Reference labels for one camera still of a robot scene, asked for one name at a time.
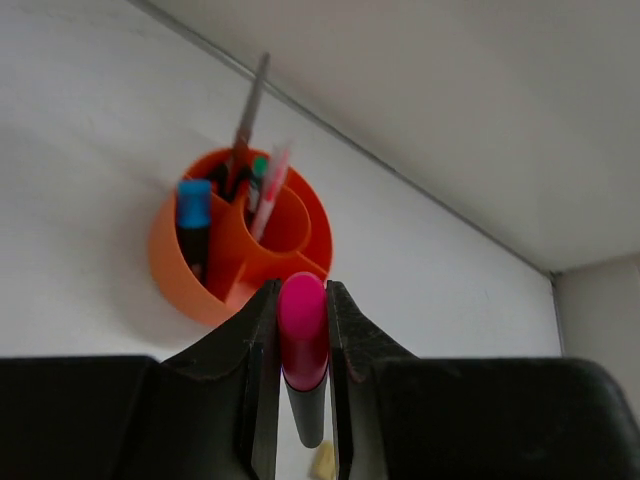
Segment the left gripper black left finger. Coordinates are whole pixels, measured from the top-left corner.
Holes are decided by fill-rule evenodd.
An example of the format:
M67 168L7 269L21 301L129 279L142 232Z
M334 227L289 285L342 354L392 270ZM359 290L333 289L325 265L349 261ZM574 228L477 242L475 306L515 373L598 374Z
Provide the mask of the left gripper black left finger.
M165 360L5 358L5 479L271 479L280 392L277 281Z

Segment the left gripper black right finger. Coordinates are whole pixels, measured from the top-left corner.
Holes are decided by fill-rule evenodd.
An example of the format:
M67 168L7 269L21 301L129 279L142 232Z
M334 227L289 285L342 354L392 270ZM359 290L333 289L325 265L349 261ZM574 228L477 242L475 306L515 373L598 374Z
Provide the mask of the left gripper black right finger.
M341 479L635 479L639 427L600 365L420 358L327 286Z

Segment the small tan eraser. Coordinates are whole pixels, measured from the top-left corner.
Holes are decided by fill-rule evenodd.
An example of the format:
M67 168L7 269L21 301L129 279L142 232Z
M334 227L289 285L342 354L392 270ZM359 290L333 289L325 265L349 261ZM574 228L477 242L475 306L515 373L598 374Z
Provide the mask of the small tan eraser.
M335 452L331 441L323 441L316 448L309 476L314 480L336 479Z

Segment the pink cap black highlighter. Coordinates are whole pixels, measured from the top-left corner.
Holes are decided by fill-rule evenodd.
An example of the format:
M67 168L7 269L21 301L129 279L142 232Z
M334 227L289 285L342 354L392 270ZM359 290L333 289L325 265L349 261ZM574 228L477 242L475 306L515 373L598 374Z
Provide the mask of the pink cap black highlighter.
M328 299L323 281L298 272L282 285L277 300L281 370L302 445L324 438L325 389L329 365Z

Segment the blue cap black highlighter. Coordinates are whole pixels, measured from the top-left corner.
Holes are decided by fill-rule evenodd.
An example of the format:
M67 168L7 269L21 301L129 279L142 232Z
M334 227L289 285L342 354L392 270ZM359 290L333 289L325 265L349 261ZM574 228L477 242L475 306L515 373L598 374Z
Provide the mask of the blue cap black highlighter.
M212 224L211 182L183 180L176 189L176 234L183 258L196 279L206 284Z

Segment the black handled scissors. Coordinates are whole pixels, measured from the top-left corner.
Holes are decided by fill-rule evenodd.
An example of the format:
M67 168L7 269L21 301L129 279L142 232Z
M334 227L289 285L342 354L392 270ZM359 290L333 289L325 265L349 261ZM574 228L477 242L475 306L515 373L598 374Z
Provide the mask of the black handled scissors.
M260 57L231 150L225 160L206 176L216 187L216 193L227 201L231 201L235 197L239 184L243 179L243 171L247 168L249 142L261 102L270 61L270 53L264 52Z

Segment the black pen green end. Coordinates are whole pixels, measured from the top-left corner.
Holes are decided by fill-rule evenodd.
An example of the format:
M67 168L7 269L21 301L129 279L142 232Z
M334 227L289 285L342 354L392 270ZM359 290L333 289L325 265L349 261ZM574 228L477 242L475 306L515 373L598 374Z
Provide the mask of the black pen green end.
M249 188L246 209L249 215L254 215L259 204L262 184L268 171L268 158L259 156L255 159L251 177L249 179Z

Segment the pink transparent pen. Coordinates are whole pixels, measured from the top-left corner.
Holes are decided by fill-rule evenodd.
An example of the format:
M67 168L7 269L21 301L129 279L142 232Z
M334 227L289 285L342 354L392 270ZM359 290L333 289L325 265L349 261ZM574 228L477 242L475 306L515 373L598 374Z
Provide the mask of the pink transparent pen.
M257 242L260 242L264 235L275 202L288 174L290 153L291 143L284 142L276 145L269 157L268 169L250 228L250 234Z

